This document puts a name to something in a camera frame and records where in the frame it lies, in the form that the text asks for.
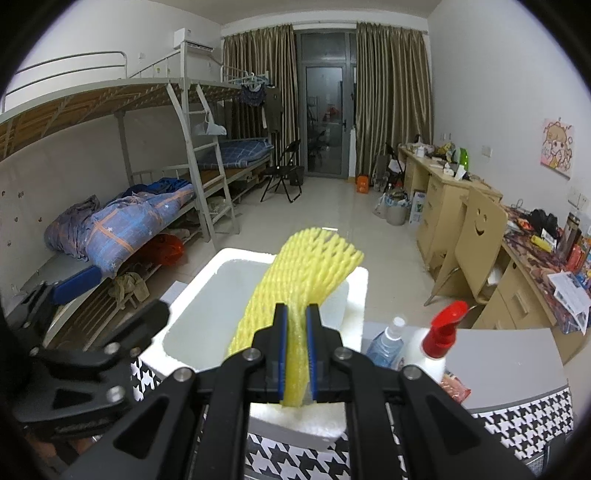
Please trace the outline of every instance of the blue checkered mattress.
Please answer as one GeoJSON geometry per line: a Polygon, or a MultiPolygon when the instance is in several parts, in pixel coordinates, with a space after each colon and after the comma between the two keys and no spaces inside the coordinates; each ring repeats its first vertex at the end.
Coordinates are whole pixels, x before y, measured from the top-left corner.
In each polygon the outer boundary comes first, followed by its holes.
{"type": "MultiPolygon", "coordinates": [[[[247,168],[273,150],[266,138],[247,138],[220,142],[223,166],[226,168],[247,168]]],[[[209,149],[203,158],[197,160],[199,170],[217,170],[216,151],[209,149]]]]}

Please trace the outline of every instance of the white bottle cap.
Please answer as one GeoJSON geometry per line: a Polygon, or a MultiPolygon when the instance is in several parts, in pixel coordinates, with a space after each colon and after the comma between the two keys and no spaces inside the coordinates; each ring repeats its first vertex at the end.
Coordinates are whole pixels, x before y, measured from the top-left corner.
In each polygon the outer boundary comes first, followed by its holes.
{"type": "Polygon", "coordinates": [[[390,325],[385,329],[385,337],[388,340],[400,340],[402,337],[402,330],[404,330],[404,326],[406,322],[403,318],[394,317],[390,325]]]}

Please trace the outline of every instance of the curtain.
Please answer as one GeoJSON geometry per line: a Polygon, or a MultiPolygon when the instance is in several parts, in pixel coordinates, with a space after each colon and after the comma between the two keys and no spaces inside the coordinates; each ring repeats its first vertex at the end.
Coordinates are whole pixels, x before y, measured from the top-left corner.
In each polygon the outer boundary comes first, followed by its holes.
{"type": "Polygon", "coordinates": [[[361,23],[357,50],[357,175],[371,175],[386,142],[433,141],[431,79],[417,30],[361,23]]]}
{"type": "MultiPolygon", "coordinates": [[[[281,91],[281,131],[273,138],[277,155],[299,138],[297,111],[296,37],[292,25],[261,28],[224,38],[224,63],[255,74],[269,71],[281,91]]],[[[229,126],[232,138],[264,137],[261,108],[233,101],[229,126]]]]}

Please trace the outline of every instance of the red spray nozzle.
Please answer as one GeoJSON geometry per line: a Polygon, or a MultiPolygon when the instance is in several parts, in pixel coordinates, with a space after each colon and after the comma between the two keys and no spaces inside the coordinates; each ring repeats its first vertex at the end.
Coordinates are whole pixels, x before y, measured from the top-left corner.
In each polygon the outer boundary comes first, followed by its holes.
{"type": "Polygon", "coordinates": [[[431,322],[431,329],[423,339],[423,351],[431,358],[442,358],[456,343],[457,325],[468,312],[465,301],[455,301],[444,308],[431,322]]]}

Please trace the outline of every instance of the snack package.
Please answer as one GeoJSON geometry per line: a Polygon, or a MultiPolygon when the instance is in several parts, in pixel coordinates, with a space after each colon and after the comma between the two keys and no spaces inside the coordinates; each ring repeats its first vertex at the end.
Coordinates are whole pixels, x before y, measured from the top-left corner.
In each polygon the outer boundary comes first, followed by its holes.
{"type": "Polygon", "coordinates": [[[445,373],[443,374],[441,387],[458,403],[462,403],[470,396],[470,393],[472,393],[472,390],[466,388],[460,379],[449,370],[445,370],[445,373]]]}

